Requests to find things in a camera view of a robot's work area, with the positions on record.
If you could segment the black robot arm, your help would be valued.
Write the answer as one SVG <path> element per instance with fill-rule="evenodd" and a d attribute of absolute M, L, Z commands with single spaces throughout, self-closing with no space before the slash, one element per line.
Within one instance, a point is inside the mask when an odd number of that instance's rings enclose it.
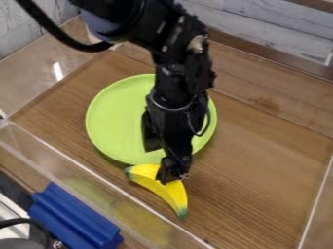
<path fill-rule="evenodd" d="M 174 0 L 70 0 L 82 10 L 93 34 L 103 41 L 143 47 L 155 64 L 155 83 L 142 114 L 145 150 L 166 156 L 155 179 L 189 174 L 193 139 L 212 124 L 209 89 L 216 73 L 209 29 Z"/>

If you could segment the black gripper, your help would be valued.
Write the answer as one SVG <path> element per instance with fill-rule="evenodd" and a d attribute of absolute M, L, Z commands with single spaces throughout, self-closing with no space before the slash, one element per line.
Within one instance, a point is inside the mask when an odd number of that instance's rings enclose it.
<path fill-rule="evenodd" d="M 196 136 L 201 137 L 210 125 L 205 119 L 212 118 L 209 96 L 196 95 L 190 102 L 175 108 L 161 104 L 155 95 L 146 96 L 146 110 L 142 115 L 142 137 L 146 152 L 163 149 L 167 157 L 157 173 L 157 180 L 166 185 L 182 179 L 191 166 L 193 145 Z"/>

